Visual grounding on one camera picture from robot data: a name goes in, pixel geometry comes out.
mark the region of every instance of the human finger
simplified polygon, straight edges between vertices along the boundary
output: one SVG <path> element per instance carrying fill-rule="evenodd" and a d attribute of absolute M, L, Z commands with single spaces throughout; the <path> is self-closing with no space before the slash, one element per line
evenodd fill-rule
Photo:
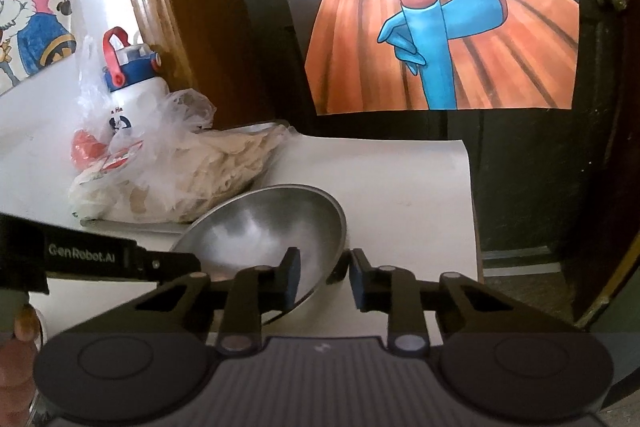
<path fill-rule="evenodd" d="M 0 411 L 22 412 L 29 408 L 36 394 L 33 378 L 15 387 L 0 387 Z"/>
<path fill-rule="evenodd" d="M 20 412 L 0 410 L 0 427 L 24 427 L 29 419 L 29 409 Z"/>
<path fill-rule="evenodd" d="M 15 317 L 15 337 L 22 342 L 33 342 L 40 334 L 40 321 L 33 306 L 26 304 Z"/>
<path fill-rule="evenodd" d="M 11 339 L 0 347 L 0 387 L 14 387 L 29 380 L 33 375 L 36 347 Z"/>

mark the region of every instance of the circular pad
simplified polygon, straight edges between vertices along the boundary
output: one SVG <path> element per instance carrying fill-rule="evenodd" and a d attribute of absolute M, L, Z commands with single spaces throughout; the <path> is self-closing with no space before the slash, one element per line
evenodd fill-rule
<path fill-rule="evenodd" d="M 176 407 L 206 370 L 206 346 L 190 333 L 66 332 L 43 346 L 34 377 L 76 423 L 142 423 Z"/>
<path fill-rule="evenodd" d="M 450 386 L 480 409 L 525 422 L 583 414 L 606 395 L 613 364 L 589 333 L 456 333 L 442 348 Z"/>

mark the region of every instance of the orange skirt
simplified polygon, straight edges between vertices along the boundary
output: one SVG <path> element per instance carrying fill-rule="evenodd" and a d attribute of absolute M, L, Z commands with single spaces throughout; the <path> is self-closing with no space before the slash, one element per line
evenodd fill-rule
<path fill-rule="evenodd" d="M 449 41 L 458 108 L 571 108 L 578 3 L 507 3 L 499 28 Z M 399 0 L 322 0 L 305 64 L 318 114 L 429 108 L 420 77 L 377 42 L 398 11 Z"/>

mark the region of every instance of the red object in bag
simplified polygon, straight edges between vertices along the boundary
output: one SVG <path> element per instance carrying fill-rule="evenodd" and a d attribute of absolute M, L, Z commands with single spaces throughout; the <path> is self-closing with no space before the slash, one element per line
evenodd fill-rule
<path fill-rule="evenodd" d="M 71 142 L 71 161 L 76 169 L 84 171 L 106 155 L 107 147 L 87 131 L 76 131 Z"/>

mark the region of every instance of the bowl rim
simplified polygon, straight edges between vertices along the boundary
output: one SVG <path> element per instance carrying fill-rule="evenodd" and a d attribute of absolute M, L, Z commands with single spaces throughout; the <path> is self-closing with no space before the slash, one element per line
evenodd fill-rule
<path fill-rule="evenodd" d="M 218 210 L 220 210 L 221 208 L 227 206 L 228 204 L 234 203 L 235 201 L 241 200 L 242 198 L 249 197 L 249 196 L 251 196 L 253 194 L 257 194 L 258 192 L 265 192 L 267 190 L 274 190 L 276 188 L 296 188 L 296 189 L 299 189 L 299 190 L 307 190 L 309 192 L 314 192 L 314 193 L 318 194 L 319 196 L 322 196 L 326 200 L 328 200 L 333 205 L 334 209 L 336 210 L 336 212 L 338 214 L 338 217 L 340 218 L 340 242 L 338 244 L 338 248 L 336 249 L 336 251 L 334 253 L 334 258 L 333 258 L 333 262 L 332 262 L 331 266 L 321 274 L 321 276 L 318 279 L 318 282 L 316 284 L 314 284 L 314 286 L 306 294 L 304 294 L 302 297 L 300 297 L 300 299 L 295 303 L 295 305 L 293 306 L 292 309 L 290 309 L 288 311 L 285 311 L 285 312 L 278 313 L 278 315 L 275 315 L 274 317 L 271 317 L 270 319 L 264 321 L 262 325 L 271 324 L 272 322 L 275 322 L 279 318 L 283 317 L 284 315 L 289 314 L 290 312 L 292 312 L 293 310 L 298 308 L 300 306 L 300 304 L 302 304 L 311 295 L 313 295 L 313 293 L 315 293 L 316 290 L 318 290 L 321 286 L 326 284 L 327 278 L 334 271 L 335 265 L 338 263 L 338 260 L 340 259 L 340 256 L 342 255 L 342 252 L 344 251 L 344 247 L 345 247 L 346 241 L 347 241 L 347 218 L 346 218 L 346 216 L 344 214 L 344 209 L 342 208 L 340 203 L 338 203 L 338 200 L 336 200 L 331 194 L 329 194 L 325 190 L 322 190 L 322 188 L 312 187 L 311 185 L 303 185 L 303 184 L 269 185 L 268 187 L 256 188 L 254 190 L 249 190 L 248 192 L 243 192 L 242 194 L 238 194 L 237 196 L 231 198 L 230 200 L 223 201 L 223 203 L 220 203 L 218 206 L 212 208 L 209 212 L 207 212 L 203 216 L 199 217 L 196 221 L 194 221 L 191 224 L 191 226 L 187 230 L 184 231 L 184 233 L 174 242 L 174 244 L 172 244 L 172 247 L 169 250 L 169 251 L 175 251 L 175 248 L 177 247 L 178 243 L 180 243 L 180 241 L 183 238 L 185 238 L 185 236 L 188 233 L 190 233 L 191 230 L 196 229 L 196 227 L 198 227 L 205 219 L 207 219 L 207 217 L 211 216 L 211 214 L 213 214 L 214 212 L 217 212 Z"/>

